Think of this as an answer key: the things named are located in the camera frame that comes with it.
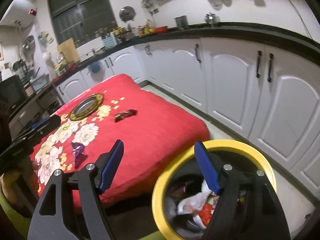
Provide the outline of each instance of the water heater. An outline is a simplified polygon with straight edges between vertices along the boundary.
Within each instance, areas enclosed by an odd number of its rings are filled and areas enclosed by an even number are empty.
[[[0,21],[0,25],[28,27],[35,19],[36,6],[29,0],[13,0]]]

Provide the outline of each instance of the window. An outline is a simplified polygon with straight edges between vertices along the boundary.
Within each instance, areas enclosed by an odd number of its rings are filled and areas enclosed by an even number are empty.
[[[58,43],[90,40],[101,28],[117,27],[109,0],[48,0]]]

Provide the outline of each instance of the trash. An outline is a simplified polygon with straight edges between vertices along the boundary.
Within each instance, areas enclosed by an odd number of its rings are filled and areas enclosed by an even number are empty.
[[[193,221],[199,229],[205,230],[210,222],[219,196],[208,188],[205,180],[202,182],[201,192],[180,201],[177,208],[178,215],[193,215]]]
[[[137,110],[134,110],[134,109],[130,109],[130,110],[127,110],[123,113],[119,113],[119,114],[116,114],[115,115],[115,122],[119,122],[127,117],[130,117],[130,116],[133,116],[133,115],[137,115]]]
[[[84,154],[85,146],[82,143],[72,142],[71,147],[74,156],[73,167],[77,169],[88,156]]]
[[[182,199],[191,197],[201,192],[203,176],[188,174],[180,177],[168,188],[168,193],[172,199],[180,202]]]

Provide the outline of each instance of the purple candy wrapper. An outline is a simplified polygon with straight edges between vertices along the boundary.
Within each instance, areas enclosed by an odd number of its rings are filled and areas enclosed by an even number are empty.
[[[87,158],[87,155],[84,155],[85,146],[82,143],[71,143],[72,152],[74,156],[73,167],[77,169]]]

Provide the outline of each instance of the red bedspread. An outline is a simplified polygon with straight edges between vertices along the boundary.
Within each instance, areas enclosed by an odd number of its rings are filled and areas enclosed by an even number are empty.
[[[104,101],[98,111],[88,118],[71,122],[68,114],[88,96],[102,93]],[[114,122],[114,115],[129,109],[138,111],[136,116]],[[206,125],[179,106],[140,89],[124,74],[112,77],[92,87],[73,99],[57,112],[61,127],[43,139],[34,148],[32,158],[39,166],[39,192],[55,169],[74,171],[71,142],[85,145],[88,158],[79,167],[95,162],[108,152],[117,139],[124,143],[124,157],[112,186],[101,200],[106,205],[151,192],[163,169],[178,154],[191,147],[197,140],[209,140]],[[74,195],[75,206],[80,206],[79,196]]]

